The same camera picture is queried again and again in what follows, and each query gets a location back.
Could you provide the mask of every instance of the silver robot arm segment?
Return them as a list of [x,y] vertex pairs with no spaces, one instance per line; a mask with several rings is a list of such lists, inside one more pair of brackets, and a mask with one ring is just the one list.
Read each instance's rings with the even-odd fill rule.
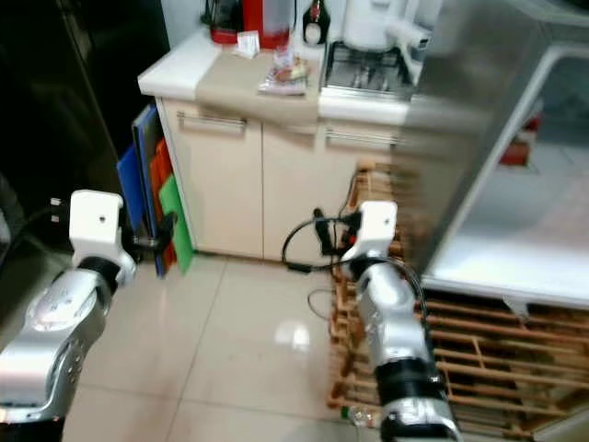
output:
[[84,358],[104,331],[112,296],[135,273],[121,244],[121,208],[116,194],[72,195],[69,231],[77,268],[30,302],[22,329],[0,353],[0,433],[10,425],[24,431],[24,424],[59,422],[67,415]]
[[356,281],[356,300],[383,407],[381,439],[460,441],[428,336],[414,315],[415,294],[388,260],[397,206],[366,202],[360,213],[357,240],[342,261],[347,262],[344,272]]

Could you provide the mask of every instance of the white countertop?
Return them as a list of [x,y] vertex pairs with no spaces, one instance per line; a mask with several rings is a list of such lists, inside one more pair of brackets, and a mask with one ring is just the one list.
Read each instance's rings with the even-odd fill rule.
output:
[[[323,62],[324,49],[304,45],[295,31],[291,45],[301,57]],[[207,28],[197,29],[181,45],[138,76],[144,95],[167,99],[195,100],[196,86],[223,47],[211,41]],[[405,122],[409,103],[319,95],[319,117],[380,124]]]
[[[323,61],[323,48],[308,48],[292,38],[294,50],[307,60]],[[207,28],[197,29],[188,39],[137,77],[144,95],[168,99],[195,99],[196,86],[223,46],[213,43]]]

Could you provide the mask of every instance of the black appliance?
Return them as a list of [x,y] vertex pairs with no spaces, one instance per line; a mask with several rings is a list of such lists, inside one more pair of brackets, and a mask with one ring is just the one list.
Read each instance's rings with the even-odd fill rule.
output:
[[211,39],[219,44],[236,44],[243,30],[241,0],[205,0],[203,23],[211,29]]
[[137,76],[169,50],[160,1],[1,3],[0,172],[27,213],[75,189],[117,192],[149,100]]

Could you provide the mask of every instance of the refrigerator door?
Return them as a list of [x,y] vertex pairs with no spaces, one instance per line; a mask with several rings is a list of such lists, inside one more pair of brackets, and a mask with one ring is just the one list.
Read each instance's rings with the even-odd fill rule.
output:
[[416,177],[411,197],[399,204],[399,224],[407,259],[420,273],[459,227],[475,182],[497,163],[502,138],[513,135],[506,124],[550,45],[545,20],[521,3],[446,0],[440,13],[392,152]]

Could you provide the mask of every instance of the green cutting board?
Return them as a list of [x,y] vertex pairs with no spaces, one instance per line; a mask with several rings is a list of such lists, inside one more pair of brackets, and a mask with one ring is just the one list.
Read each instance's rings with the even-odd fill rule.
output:
[[164,214],[175,212],[176,215],[178,215],[172,243],[174,244],[174,250],[176,251],[176,258],[178,260],[180,271],[186,273],[191,266],[193,254],[192,244],[191,236],[188,233],[188,226],[186,225],[186,218],[184,217],[184,211],[182,210],[182,204],[180,203],[178,185],[176,184],[176,178],[174,175],[170,175],[159,190],[159,201],[162,203]]

